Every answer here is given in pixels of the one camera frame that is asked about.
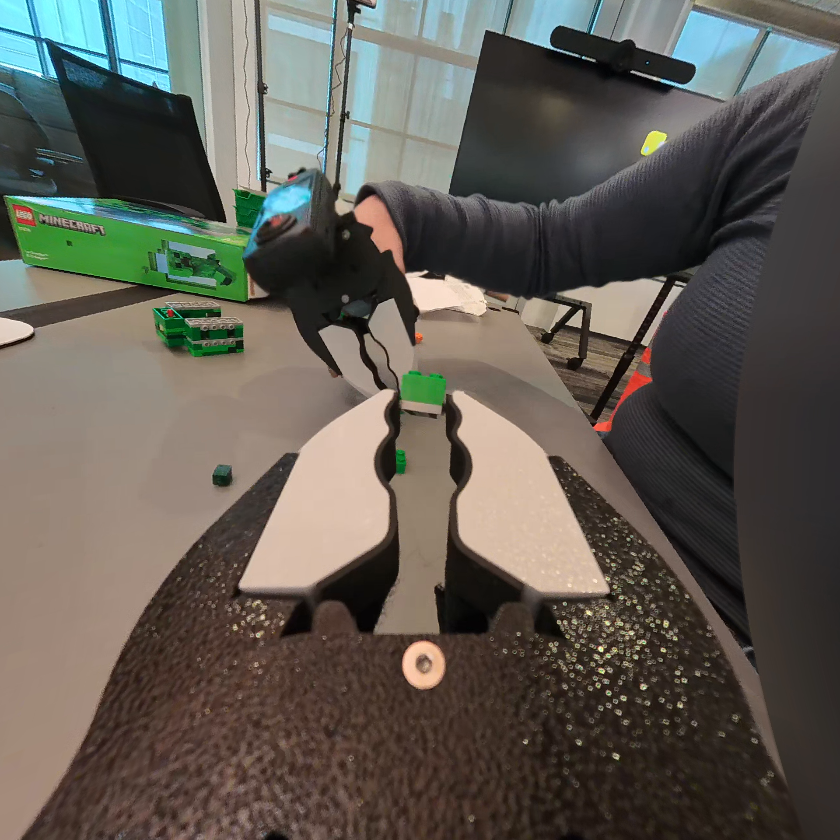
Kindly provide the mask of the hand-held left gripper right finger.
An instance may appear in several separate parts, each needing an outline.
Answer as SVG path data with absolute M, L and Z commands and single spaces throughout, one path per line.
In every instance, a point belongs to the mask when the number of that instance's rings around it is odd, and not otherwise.
M 610 593 L 543 449 L 475 397 L 446 398 L 449 474 L 445 631 L 485 632 L 520 604 L 532 620 L 558 602 Z

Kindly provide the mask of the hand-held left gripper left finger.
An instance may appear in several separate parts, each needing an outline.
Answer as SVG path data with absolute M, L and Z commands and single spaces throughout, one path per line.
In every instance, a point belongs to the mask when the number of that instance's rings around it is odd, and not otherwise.
M 400 564 L 399 430 L 398 395 L 384 390 L 302 446 L 238 583 L 243 594 L 312 612 L 341 602 L 362 632 L 374 631 Z

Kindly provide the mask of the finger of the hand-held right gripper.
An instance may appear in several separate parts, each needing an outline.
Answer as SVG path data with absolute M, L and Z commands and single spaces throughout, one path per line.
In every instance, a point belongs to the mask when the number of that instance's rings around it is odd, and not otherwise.
M 370 316 L 371 340 L 383 351 L 385 368 L 396 389 L 401 388 L 403 376 L 415 367 L 417 314 L 413 303 L 401 308 L 391 297 L 378 302 Z
M 357 392 L 366 397 L 387 390 L 364 341 L 354 324 L 334 323 L 324 329 L 324 345 L 332 357 L 332 369 L 340 373 Z

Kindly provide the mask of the green and grey brick stack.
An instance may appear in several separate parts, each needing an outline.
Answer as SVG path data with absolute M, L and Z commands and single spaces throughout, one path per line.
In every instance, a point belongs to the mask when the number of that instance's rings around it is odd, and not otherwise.
M 444 411 L 447 381 L 441 374 L 409 371 L 402 376 L 400 397 L 404 412 L 439 416 Z

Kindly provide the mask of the grey desk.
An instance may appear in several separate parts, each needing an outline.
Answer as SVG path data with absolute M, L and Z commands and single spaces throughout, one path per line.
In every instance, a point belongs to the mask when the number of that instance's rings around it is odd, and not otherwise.
M 238 577 L 280 460 L 359 398 L 277 306 L 192 360 L 97 285 L 2 264 L 2 314 L 41 318 L 2 352 L 2 838 L 801 836 L 757 677 L 516 316 L 426 321 L 421 368 L 559 458 L 613 592 L 436 638 L 421 690 L 445 424 L 404 420 L 386 635 L 288 633 Z

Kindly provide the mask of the person's right hand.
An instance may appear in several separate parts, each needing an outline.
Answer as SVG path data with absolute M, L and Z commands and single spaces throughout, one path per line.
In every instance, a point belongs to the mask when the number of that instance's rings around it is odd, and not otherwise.
M 403 242 L 385 203 L 369 195 L 353 207 L 356 220 L 371 229 L 371 241 L 383 254 L 390 253 L 397 268 L 404 273 Z

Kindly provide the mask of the white paper sheets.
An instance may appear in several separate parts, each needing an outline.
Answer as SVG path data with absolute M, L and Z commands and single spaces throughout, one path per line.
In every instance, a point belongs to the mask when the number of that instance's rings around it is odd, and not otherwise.
M 431 312 L 462 312 L 483 316 L 488 309 L 482 289 L 451 276 L 432 277 L 422 272 L 406 275 L 414 303 L 421 315 Z

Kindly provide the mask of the stack of green bins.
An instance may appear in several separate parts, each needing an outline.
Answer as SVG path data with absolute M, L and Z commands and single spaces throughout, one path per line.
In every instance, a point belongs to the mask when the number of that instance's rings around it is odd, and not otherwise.
M 267 193 L 236 187 L 234 194 L 235 223 L 239 228 L 253 229 L 266 200 Z

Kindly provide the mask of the green and grey brick assembly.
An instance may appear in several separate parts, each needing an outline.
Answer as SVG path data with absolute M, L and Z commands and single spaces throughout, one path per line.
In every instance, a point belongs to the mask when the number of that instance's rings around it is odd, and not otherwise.
M 220 307 L 197 301 L 171 301 L 153 308 L 154 328 L 170 350 L 184 349 L 194 358 L 238 354 L 245 349 L 245 325 L 225 316 Z

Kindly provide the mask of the orange traffic cone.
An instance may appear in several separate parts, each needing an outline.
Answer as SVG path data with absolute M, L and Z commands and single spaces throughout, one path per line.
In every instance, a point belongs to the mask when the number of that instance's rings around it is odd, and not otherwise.
M 605 436 L 611 430 L 613 420 L 615 418 L 615 415 L 617 414 L 618 408 L 625 402 L 625 400 L 631 394 L 634 394 L 637 390 L 639 390 L 640 388 L 652 381 L 652 377 L 650 374 L 650 361 L 652 349 L 653 348 L 651 346 L 647 346 L 645 348 L 640 358 L 640 361 L 637 363 L 636 369 L 629 378 L 628 383 L 623 389 L 623 392 L 620 398 L 618 399 L 617 404 L 609 418 L 605 421 L 601 421 L 594 425 L 594 430 L 602 437 Z

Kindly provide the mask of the thin black pole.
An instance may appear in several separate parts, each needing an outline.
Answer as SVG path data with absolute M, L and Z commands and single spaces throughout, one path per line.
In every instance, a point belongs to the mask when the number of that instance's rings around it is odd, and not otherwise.
M 254 30 L 255 30 L 255 71 L 256 71 L 256 131 L 257 131 L 257 165 L 260 191 L 267 193 L 270 170 L 266 160 L 266 94 L 268 87 L 264 75 L 264 41 L 262 25 L 261 1 L 254 1 Z

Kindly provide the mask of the black screen stand legs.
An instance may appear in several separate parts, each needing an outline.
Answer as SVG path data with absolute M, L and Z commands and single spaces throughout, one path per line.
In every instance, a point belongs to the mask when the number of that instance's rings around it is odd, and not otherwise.
M 686 286 L 695 272 L 696 270 L 692 268 L 668 274 L 659 282 L 660 289 L 651 307 L 647 310 L 632 340 L 619 357 L 613 373 L 589 413 L 589 421 L 593 427 L 595 424 L 601 422 L 601 416 L 607 408 L 608 403 L 612 400 L 618 386 L 622 383 L 625 374 L 633 364 L 637 366 L 637 363 L 640 361 L 645 348 L 648 347 L 648 344 L 645 342 L 648 333 L 654 327 L 656 319 L 665 314 L 665 304 L 671 296 L 671 293 L 678 287 L 682 288 Z M 588 301 L 572 299 L 560 294 L 555 294 L 553 297 L 544 297 L 543 300 L 566 308 L 566 312 L 557 319 L 550 329 L 542 331 L 539 340 L 545 345 L 550 345 L 557 334 L 577 314 L 581 315 L 577 354 L 570 357 L 565 363 L 568 370 L 578 371 L 586 361 L 588 355 L 589 341 L 592 334 L 592 304 Z

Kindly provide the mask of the green toy brick box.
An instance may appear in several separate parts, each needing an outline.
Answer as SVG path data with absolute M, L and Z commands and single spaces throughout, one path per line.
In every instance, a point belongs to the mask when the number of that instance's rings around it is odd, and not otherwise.
M 267 297 L 245 267 L 245 228 L 111 198 L 3 199 L 29 266 L 226 301 Z

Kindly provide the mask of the black office chair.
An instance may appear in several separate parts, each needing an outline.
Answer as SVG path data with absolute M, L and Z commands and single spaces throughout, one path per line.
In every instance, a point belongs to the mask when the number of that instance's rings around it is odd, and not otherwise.
M 47 49 L 101 197 L 226 222 L 191 98 Z

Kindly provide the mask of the black screen on stand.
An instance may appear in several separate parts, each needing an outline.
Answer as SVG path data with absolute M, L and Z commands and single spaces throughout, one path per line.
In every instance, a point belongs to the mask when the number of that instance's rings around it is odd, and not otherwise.
M 538 205 L 581 195 L 668 142 L 721 100 L 487 31 L 448 194 Z

